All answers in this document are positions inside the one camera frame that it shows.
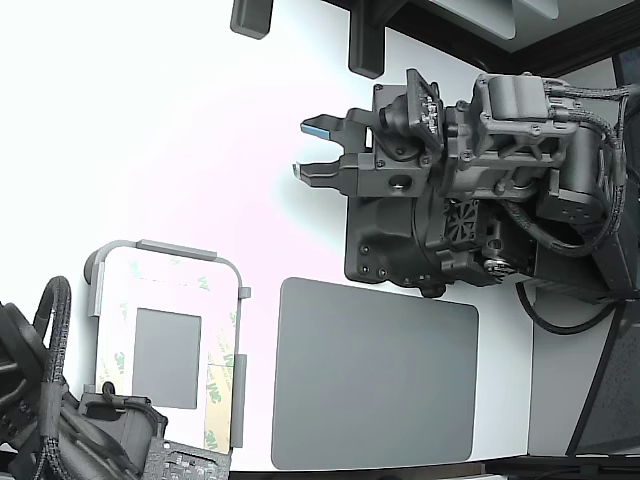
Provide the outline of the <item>dark gray gripper finger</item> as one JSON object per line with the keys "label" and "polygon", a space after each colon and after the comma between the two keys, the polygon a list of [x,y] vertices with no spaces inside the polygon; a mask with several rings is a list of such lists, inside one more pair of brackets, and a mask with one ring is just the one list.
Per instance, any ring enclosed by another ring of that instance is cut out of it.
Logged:
{"label": "dark gray gripper finger", "polygon": [[328,188],[355,196],[358,187],[358,155],[344,154],[330,163],[293,165],[294,176],[312,188]]}
{"label": "dark gray gripper finger", "polygon": [[372,148],[366,139],[372,124],[372,111],[351,108],[344,118],[321,114],[305,119],[301,131],[340,145],[345,154],[370,153]]}

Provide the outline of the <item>dark gray gripper body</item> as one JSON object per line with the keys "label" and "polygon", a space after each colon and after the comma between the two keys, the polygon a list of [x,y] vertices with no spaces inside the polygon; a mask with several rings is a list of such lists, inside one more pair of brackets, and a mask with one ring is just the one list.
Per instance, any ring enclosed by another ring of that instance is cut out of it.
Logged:
{"label": "dark gray gripper body", "polygon": [[384,196],[418,197],[445,153],[436,83],[382,85],[373,94],[372,156]]}

